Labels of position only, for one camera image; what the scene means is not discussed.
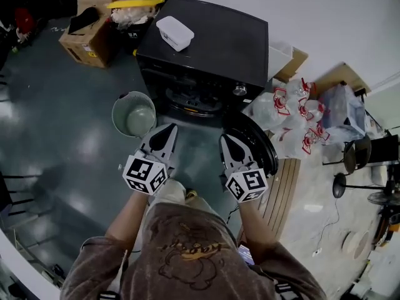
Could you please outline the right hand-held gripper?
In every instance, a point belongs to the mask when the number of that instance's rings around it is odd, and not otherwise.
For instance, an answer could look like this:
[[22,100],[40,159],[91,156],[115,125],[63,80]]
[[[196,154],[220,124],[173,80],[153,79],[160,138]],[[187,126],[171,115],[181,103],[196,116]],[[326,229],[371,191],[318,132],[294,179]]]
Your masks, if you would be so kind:
[[224,166],[222,188],[237,203],[260,198],[268,184],[263,168],[253,161],[250,148],[240,139],[223,134],[220,137],[221,159]]

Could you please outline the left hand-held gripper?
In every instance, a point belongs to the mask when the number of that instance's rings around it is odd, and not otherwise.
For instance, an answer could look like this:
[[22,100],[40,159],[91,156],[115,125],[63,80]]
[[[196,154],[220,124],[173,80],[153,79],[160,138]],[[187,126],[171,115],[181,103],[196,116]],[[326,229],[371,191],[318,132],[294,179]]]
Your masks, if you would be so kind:
[[178,126],[163,124],[150,131],[142,140],[140,149],[129,155],[122,177],[128,187],[154,196],[169,178],[173,167]]

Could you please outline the grey-green laundry basket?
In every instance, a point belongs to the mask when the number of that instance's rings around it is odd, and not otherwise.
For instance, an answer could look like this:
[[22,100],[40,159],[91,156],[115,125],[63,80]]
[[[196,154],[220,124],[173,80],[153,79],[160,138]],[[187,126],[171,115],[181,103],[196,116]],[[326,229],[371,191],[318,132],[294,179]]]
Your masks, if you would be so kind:
[[143,138],[156,127],[156,108],[147,95],[130,91],[118,97],[112,108],[114,127],[123,135]]

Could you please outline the black washing machine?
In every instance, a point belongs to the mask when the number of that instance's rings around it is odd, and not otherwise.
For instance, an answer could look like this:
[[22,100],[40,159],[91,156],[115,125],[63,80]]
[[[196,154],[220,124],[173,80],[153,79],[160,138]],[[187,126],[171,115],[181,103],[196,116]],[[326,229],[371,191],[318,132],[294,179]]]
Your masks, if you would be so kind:
[[[160,32],[174,18],[194,36],[177,51]],[[136,53],[150,98],[194,116],[242,111],[268,84],[268,23],[225,6],[198,0],[167,0]]]

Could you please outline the person's left forearm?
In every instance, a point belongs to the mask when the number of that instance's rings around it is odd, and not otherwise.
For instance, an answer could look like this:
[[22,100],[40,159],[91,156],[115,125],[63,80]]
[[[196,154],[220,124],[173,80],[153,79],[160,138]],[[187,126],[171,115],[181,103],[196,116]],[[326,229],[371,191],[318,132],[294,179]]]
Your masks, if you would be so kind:
[[131,252],[134,248],[147,205],[148,195],[143,192],[134,191],[107,229],[105,237],[117,241],[124,250]]

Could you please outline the person's right forearm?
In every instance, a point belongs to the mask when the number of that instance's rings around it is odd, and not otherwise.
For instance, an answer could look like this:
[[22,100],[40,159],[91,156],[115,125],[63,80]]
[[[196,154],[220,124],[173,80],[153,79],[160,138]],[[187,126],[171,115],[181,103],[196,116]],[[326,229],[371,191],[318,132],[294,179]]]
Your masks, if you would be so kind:
[[246,243],[252,252],[261,252],[275,245],[276,239],[258,209],[259,200],[239,204]]

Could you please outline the round black washer door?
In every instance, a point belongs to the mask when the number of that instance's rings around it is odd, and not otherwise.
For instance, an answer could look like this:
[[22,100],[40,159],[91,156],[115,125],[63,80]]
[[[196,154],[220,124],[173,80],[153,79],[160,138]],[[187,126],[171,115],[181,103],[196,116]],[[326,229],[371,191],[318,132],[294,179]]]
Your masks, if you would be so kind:
[[222,117],[225,134],[242,141],[251,151],[252,157],[267,177],[277,173],[278,155],[266,133],[250,118],[239,111],[227,111]]

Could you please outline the person's beige trousers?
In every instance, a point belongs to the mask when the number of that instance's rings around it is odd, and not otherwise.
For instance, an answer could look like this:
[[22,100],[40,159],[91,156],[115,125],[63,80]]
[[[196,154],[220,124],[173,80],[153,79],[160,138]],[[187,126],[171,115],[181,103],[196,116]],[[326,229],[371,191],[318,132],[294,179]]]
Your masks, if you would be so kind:
[[197,195],[197,197],[190,200],[185,200],[185,193],[186,188],[179,181],[175,179],[166,180],[156,193],[154,200],[150,203],[147,213],[154,206],[160,203],[167,203],[194,208],[218,216],[218,213],[202,197]]

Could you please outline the wooden board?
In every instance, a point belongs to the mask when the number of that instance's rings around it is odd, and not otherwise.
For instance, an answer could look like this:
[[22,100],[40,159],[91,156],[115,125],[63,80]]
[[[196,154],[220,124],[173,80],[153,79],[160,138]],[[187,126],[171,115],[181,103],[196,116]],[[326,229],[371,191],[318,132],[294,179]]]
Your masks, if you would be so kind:
[[276,239],[281,237],[291,208],[300,165],[298,159],[281,159],[277,173],[267,180],[269,189],[259,203],[259,212]]

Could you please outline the white plastic bags red print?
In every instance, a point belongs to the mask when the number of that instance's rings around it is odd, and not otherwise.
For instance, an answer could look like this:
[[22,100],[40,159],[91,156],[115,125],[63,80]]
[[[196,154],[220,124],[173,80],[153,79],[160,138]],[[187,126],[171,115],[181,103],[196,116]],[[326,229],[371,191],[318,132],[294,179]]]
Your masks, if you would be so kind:
[[263,131],[272,133],[279,159],[307,158],[314,148],[331,140],[321,124],[326,107],[310,98],[315,90],[315,83],[295,79],[260,94],[244,110]]

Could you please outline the black phone with lit screen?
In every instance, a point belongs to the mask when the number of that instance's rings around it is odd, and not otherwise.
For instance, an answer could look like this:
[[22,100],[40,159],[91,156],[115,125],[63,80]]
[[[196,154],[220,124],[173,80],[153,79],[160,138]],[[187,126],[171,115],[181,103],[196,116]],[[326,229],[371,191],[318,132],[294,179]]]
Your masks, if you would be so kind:
[[243,260],[246,262],[246,264],[254,265],[254,260],[253,257],[251,256],[251,252],[248,246],[244,242],[241,242],[239,244],[237,251],[239,255],[243,258]]

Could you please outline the small open cardboard box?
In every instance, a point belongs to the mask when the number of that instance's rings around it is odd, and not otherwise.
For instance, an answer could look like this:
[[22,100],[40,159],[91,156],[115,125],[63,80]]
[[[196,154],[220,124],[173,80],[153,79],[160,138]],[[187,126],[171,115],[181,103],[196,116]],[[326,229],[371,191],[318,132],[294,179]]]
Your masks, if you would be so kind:
[[269,43],[268,79],[288,82],[308,59],[309,54],[284,41]]

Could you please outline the white plastic container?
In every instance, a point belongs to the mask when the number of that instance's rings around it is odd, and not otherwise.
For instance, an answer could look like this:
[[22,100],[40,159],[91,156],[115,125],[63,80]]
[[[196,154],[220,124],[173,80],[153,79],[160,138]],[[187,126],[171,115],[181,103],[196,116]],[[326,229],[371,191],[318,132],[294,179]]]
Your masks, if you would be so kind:
[[187,48],[194,38],[194,33],[172,16],[158,20],[156,27],[159,29],[163,40],[177,52]]

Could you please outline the black bar stool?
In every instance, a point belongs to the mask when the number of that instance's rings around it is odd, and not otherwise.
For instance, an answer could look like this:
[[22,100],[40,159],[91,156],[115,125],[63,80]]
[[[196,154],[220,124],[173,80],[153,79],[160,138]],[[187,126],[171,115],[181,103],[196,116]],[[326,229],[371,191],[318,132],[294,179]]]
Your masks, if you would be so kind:
[[346,177],[366,166],[371,157],[371,150],[371,138],[367,134],[361,139],[346,143],[343,159],[340,161],[344,164],[346,174],[337,173],[332,184],[332,194],[336,199],[341,198],[346,190]]

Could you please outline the black yellow-lidded trash bin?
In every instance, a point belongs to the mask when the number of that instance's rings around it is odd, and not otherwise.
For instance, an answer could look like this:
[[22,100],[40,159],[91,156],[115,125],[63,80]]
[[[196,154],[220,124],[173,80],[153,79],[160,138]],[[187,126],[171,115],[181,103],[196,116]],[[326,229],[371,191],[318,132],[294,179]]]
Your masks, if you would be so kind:
[[118,31],[121,46],[134,54],[146,31],[166,0],[118,0],[106,4],[110,21]]

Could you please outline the large brown cardboard box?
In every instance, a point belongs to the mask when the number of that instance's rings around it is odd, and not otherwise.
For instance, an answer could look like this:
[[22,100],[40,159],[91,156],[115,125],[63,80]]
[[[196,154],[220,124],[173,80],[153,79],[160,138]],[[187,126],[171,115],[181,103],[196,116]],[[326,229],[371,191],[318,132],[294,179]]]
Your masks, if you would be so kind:
[[77,14],[86,8],[95,7],[99,20],[73,34],[69,26],[59,39],[67,53],[80,64],[105,68],[119,50],[120,42],[110,22],[111,10],[106,4],[118,0],[77,0]]

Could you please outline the wooden table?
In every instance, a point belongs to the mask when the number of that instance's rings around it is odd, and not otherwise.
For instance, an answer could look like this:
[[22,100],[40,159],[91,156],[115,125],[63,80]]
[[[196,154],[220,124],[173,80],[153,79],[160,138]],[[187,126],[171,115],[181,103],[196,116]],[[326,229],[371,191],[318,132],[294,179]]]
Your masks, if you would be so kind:
[[362,90],[366,94],[371,92],[369,86],[345,62],[334,66],[327,73],[315,80],[316,90],[314,96],[318,98],[328,89],[337,85],[348,85],[355,93]]

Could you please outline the black cloth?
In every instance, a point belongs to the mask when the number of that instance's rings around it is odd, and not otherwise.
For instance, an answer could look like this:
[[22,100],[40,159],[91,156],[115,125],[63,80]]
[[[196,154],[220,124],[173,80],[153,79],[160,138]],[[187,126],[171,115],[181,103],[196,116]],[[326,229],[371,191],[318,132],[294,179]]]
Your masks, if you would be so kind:
[[95,7],[86,8],[81,14],[72,17],[69,25],[68,34],[73,34],[99,20],[99,13]]

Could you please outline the black standing fan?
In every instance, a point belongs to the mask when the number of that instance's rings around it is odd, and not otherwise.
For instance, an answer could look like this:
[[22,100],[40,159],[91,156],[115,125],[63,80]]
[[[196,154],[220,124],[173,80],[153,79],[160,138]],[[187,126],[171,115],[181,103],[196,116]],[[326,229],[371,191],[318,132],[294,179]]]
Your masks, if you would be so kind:
[[371,193],[367,200],[379,206],[400,206],[400,191],[386,194],[383,191]]

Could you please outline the white table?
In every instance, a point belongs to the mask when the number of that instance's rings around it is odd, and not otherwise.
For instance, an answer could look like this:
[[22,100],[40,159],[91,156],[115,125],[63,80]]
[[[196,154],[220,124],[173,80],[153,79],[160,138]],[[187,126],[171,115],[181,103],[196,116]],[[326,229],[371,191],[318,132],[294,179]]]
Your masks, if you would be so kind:
[[59,300],[60,290],[34,269],[0,229],[0,257],[8,269],[40,300]]

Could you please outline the red bag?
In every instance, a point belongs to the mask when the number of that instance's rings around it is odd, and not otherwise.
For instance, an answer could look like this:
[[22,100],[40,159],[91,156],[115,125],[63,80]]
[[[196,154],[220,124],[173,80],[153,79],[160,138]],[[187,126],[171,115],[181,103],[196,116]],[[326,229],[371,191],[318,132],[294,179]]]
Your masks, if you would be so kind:
[[17,7],[14,10],[14,17],[21,34],[28,34],[35,29],[36,22],[27,8]]

